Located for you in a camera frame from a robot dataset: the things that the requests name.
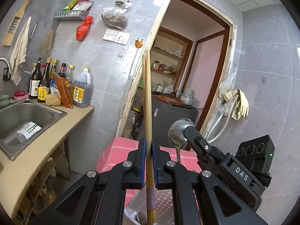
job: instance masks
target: stainless steel sink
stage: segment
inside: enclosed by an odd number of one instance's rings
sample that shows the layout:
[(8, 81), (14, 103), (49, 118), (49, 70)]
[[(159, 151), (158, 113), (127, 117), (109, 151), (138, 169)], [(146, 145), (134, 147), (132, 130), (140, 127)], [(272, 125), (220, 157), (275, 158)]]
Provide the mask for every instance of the stainless steel sink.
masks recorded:
[[(0, 148), (11, 160), (16, 157), (40, 134), (63, 118), (67, 113), (46, 106), (32, 99), (16, 102), (0, 110)], [(24, 142), (17, 138), (17, 131), (29, 122), (41, 127)]]

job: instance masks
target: camera lens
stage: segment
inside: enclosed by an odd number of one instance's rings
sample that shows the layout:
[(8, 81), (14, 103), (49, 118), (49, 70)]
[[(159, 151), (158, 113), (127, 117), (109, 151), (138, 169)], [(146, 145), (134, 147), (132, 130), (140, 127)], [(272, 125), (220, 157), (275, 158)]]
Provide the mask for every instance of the camera lens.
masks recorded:
[(242, 155), (244, 153), (245, 148), (242, 147), (238, 150), (238, 156)]
[(254, 145), (248, 146), (246, 149), (246, 156), (250, 156), (254, 152), (254, 149), (255, 149)]
[(259, 154), (259, 153), (262, 153), (263, 150), (265, 149), (265, 144), (264, 143), (261, 143), (258, 145), (257, 149), (256, 149), (256, 152)]

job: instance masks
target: plastic jug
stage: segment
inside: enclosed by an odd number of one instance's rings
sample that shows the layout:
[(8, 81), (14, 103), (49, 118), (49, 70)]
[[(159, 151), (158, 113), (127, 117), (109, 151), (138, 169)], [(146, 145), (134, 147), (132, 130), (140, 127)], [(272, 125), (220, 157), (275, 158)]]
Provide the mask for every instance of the plastic jug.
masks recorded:
[(91, 75), (89, 68), (84, 67), (75, 78), (72, 85), (71, 97), (73, 105), (81, 108), (88, 107), (92, 96)]

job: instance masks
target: wooden grater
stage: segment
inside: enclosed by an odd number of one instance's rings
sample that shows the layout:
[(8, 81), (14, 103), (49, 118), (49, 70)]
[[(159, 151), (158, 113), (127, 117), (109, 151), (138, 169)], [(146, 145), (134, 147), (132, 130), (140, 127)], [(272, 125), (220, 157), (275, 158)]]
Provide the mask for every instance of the wooden grater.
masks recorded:
[(2, 45), (3, 46), (11, 46), (15, 33), (17, 31), (17, 28), (20, 24), (20, 20), (22, 19), (24, 15), (25, 8), (27, 7), (30, 0), (25, 0), (19, 11), (17, 11), (13, 17), (13, 20), (11, 21), (8, 30), (6, 32), (5, 38), (3, 40)]

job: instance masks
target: beige countertop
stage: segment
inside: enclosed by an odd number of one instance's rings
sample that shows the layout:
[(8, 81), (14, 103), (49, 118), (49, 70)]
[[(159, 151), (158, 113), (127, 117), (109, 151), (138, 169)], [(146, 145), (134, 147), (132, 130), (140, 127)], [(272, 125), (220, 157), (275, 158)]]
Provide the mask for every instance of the beige countertop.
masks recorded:
[(0, 202), (12, 219), (15, 218), (24, 195), (47, 159), (71, 130), (94, 110), (93, 106), (73, 107), (55, 107), (67, 112), (67, 115), (38, 136), (14, 161), (0, 151)]

